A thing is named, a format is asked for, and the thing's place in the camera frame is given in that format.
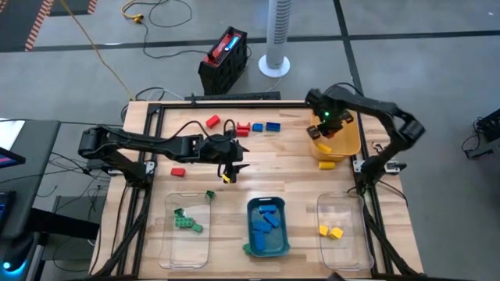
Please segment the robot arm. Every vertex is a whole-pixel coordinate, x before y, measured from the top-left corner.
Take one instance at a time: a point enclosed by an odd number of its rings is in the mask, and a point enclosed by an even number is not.
[[[385,164],[400,151],[411,148],[425,132],[413,115],[402,111],[393,102],[377,101],[354,95],[349,90],[338,85],[328,88],[324,94],[319,90],[309,91],[305,103],[320,119],[320,124],[308,128],[308,131],[317,130],[324,137],[331,138],[342,129],[342,122],[352,122],[354,119],[347,109],[377,117],[391,139],[391,143],[377,156],[370,156],[361,167],[361,184],[375,184],[385,173]],[[403,121],[403,125],[396,128],[395,117]]]
[[[174,135],[164,139],[97,126],[83,132],[78,154],[86,159],[100,159],[119,169],[134,187],[144,188],[151,183],[155,163],[132,162],[118,152],[121,148],[165,155],[179,163],[217,164],[219,168],[225,165],[219,176],[224,178],[224,183],[234,183],[243,165],[233,165],[233,162],[242,161],[243,152],[248,150],[233,140],[233,135],[230,130],[224,136]]]

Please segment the white tower fan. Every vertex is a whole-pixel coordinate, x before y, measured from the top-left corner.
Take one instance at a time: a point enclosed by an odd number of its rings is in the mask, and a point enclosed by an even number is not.
[[[259,60],[260,72],[267,77],[283,77],[290,70],[290,61],[284,56],[290,11],[291,0],[269,0],[267,51]]]

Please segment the computer monitor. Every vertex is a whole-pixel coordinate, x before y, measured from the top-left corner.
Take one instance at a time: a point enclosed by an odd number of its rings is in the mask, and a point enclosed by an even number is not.
[[[14,165],[24,164],[26,159],[14,152],[0,148],[0,169]]]

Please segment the yellow block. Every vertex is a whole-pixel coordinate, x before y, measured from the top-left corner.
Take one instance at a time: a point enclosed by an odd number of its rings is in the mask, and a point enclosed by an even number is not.
[[[328,226],[321,225],[320,226],[320,235],[326,236],[328,234]]]
[[[320,162],[320,169],[335,169],[335,162]]]
[[[341,239],[342,234],[344,234],[344,231],[342,231],[342,229],[339,229],[338,227],[334,227],[333,229],[331,229],[330,234],[328,234],[328,236],[331,239]]]
[[[331,152],[331,148],[324,145],[324,144],[318,144],[317,145],[318,149],[321,150],[322,152],[324,153],[330,153]]]

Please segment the wooden table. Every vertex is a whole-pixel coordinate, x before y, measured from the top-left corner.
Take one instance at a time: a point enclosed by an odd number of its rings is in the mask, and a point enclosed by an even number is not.
[[[131,102],[124,129],[142,133],[147,107],[147,102]],[[223,121],[233,119],[243,123],[278,122],[282,126],[281,132],[251,133],[248,138],[239,138],[241,144],[250,150],[249,153],[245,153],[243,163],[251,165],[241,171],[236,184],[223,184],[216,176],[216,165],[179,164],[164,156],[158,157],[139,277],[144,279],[325,278],[330,275],[331,270],[323,265],[320,256],[316,227],[316,201],[321,194],[327,192],[343,194],[348,188],[353,187],[349,160],[339,162],[337,168],[332,171],[318,170],[317,160],[310,155],[310,140],[305,132],[305,128],[309,126],[310,115],[310,110],[306,108],[167,109],[162,137],[171,136],[190,120],[199,120],[204,123],[215,113]],[[370,153],[375,153],[371,143],[373,141],[387,143],[388,136],[376,119],[364,116],[362,120]],[[221,130],[222,126],[218,126],[209,133],[219,133]],[[193,125],[188,126],[180,135],[197,133],[201,133],[200,129]],[[123,153],[130,159],[137,160],[138,158],[136,151],[123,151]],[[186,176],[184,178],[171,176],[172,167],[184,167],[187,170]],[[401,183],[397,176],[386,176],[384,181],[401,190]],[[102,214],[102,246],[95,271],[103,266],[111,254],[118,206],[124,184],[123,177],[117,176],[109,185]],[[211,207],[207,264],[200,269],[190,270],[160,267],[159,264],[165,260],[162,246],[166,196],[178,192],[205,192],[206,190],[216,192],[216,200]],[[405,202],[381,184],[378,185],[378,192],[387,238],[408,264],[421,272],[420,257]],[[246,204],[254,197],[268,196],[279,196],[286,202],[287,233],[291,250],[288,255],[280,258],[249,257],[241,249],[242,245],[248,242]],[[130,191],[126,193],[121,208],[116,245],[123,235],[129,201]],[[378,243],[375,243],[375,247],[379,271],[383,272],[383,269],[380,269],[383,263]],[[134,249],[135,242],[130,246],[125,273],[131,271]],[[370,277],[369,270],[341,272],[341,274],[346,277]]]

